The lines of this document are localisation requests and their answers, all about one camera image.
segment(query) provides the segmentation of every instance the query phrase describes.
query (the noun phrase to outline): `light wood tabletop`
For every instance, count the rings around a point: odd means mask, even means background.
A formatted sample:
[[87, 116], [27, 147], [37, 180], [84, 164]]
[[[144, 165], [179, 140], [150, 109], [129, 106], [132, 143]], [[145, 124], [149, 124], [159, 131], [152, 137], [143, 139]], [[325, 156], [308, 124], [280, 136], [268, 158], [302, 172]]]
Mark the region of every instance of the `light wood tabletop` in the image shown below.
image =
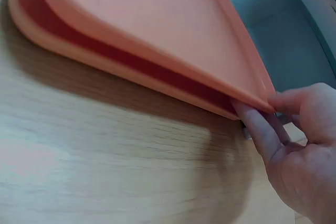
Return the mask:
[[240, 123], [49, 53], [0, 12], [0, 223], [294, 223]]

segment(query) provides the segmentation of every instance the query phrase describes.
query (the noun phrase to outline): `wood grain surface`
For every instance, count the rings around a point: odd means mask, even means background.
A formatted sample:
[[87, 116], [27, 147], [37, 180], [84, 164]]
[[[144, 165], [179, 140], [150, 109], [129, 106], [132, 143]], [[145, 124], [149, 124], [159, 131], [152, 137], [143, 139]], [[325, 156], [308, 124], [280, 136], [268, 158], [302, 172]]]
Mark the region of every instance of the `wood grain surface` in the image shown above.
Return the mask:
[[0, 223], [294, 223], [239, 122], [42, 50], [0, 12]]

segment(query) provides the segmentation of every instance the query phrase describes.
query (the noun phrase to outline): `hand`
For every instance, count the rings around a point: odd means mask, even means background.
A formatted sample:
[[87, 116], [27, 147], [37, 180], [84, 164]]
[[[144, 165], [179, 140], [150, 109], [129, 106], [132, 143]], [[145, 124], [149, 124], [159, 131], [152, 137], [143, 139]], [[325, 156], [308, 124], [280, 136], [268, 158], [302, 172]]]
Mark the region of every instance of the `hand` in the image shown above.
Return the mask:
[[269, 181], [289, 207], [315, 224], [336, 223], [336, 90], [315, 84], [278, 94], [269, 103], [291, 115], [308, 139], [307, 146], [293, 143], [274, 115], [233, 102]]

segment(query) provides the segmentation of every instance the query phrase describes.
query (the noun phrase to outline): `orange plastic tray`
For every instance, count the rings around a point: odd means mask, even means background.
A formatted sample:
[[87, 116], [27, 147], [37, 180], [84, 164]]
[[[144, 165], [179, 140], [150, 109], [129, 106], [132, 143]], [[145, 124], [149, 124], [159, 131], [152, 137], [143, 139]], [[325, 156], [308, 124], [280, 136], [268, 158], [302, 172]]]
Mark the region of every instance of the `orange plastic tray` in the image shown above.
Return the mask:
[[274, 88], [229, 0], [9, 0], [40, 46], [230, 119]]

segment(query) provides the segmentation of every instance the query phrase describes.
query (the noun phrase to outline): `finger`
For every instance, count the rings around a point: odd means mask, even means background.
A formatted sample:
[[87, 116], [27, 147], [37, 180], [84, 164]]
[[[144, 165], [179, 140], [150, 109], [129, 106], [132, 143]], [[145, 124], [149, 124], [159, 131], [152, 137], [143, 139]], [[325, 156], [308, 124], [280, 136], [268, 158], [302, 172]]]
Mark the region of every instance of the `finger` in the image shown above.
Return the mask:
[[299, 115], [291, 115], [292, 122], [293, 124], [300, 130], [302, 131], [302, 126], [300, 122], [300, 116]]
[[233, 101], [233, 106], [250, 131], [256, 149], [267, 166], [282, 148], [277, 133], [257, 110], [237, 101]]
[[308, 88], [292, 89], [273, 95], [268, 99], [276, 111], [284, 114], [298, 115], [304, 98], [308, 93]]
[[263, 117], [266, 119], [266, 121], [272, 126], [272, 128], [277, 133], [280, 142], [283, 145], [287, 145], [291, 142], [290, 137], [283, 127], [282, 123], [279, 121], [279, 119], [273, 115], [273, 114], [265, 114], [263, 113]]

